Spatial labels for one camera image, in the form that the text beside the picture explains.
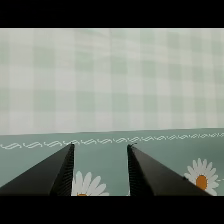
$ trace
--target yellow flower center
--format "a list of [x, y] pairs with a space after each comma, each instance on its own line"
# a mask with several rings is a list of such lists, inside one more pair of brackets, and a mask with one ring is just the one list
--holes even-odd
[[196, 186], [198, 186], [202, 190], [205, 190], [207, 188], [207, 179], [204, 175], [198, 176], [198, 178], [196, 179]]

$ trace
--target daisy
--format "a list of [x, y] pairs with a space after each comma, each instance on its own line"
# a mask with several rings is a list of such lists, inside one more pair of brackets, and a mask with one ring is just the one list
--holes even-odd
[[184, 176], [189, 181], [209, 194], [217, 196], [214, 188], [219, 186], [219, 184], [215, 182], [218, 175], [215, 175], [216, 168], [212, 169], [212, 162], [207, 165], [206, 159], [202, 163], [199, 158], [198, 163], [193, 160], [193, 168], [188, 166], [187, 169], [189, 173], [185, 173]]
[[78, 171], [76, 178], [72, 181], [72, 196], [109, 196], [109, 193], [103, 193], [106, 184], [100, 184], [101, 177], [96, 177], [92, 182], [91, 172], [87, 173], [83, 179], [82, 173]]

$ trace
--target white wavy trim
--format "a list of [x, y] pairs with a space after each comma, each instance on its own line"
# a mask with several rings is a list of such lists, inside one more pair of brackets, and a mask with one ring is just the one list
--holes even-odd
[[54, 147], [54, 146], [63, 146], [63, 145], [68, 145], [68, 144], [78, 144], [78, 145], [90, 145], [90, 144], [108, 144], [108, 143], [122, 143], [122, 142], [148, 142], [148, 141], [161, 141], [161, 140], [184, 140], [184, 139], [195, 139], [195, 138], [217, 138], [217, 137], [224, 137], [224, 133], [213, 133], [213, 134], [193, 134], [193, 135], [171, 135], [171, 136], [148, 136], [148, 137], [132, 137], [132, 138], [119, 138], [119, 139], [89, 139], [89, 140], [72, 140], [70, 142], [66, 142], [66, 141], [53, 141], [53, 142], [33, 142], [30, 144], [18, 144], [18, 143], [12, 143], [10, 145], [6, 145], [4, 146], [3, 144], [0, 144], [0, 148], [2, 149], [6, 149], [6, 150], [11, 150], [14, 148], [35, 148], [35, 147], [43, 147], [43, 146], [47, 146], [47, 147]]

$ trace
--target checkered tablecloth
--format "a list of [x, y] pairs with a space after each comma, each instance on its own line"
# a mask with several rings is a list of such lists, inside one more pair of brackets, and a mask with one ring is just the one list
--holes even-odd
[[0, 134], [224, 127], [223, 29], [0, 29]]

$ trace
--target gingham pattern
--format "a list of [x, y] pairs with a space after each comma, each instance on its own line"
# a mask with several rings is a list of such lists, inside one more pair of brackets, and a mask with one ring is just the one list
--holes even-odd
[[224, 127], [222, 29], [0, 29], [0, 134]]

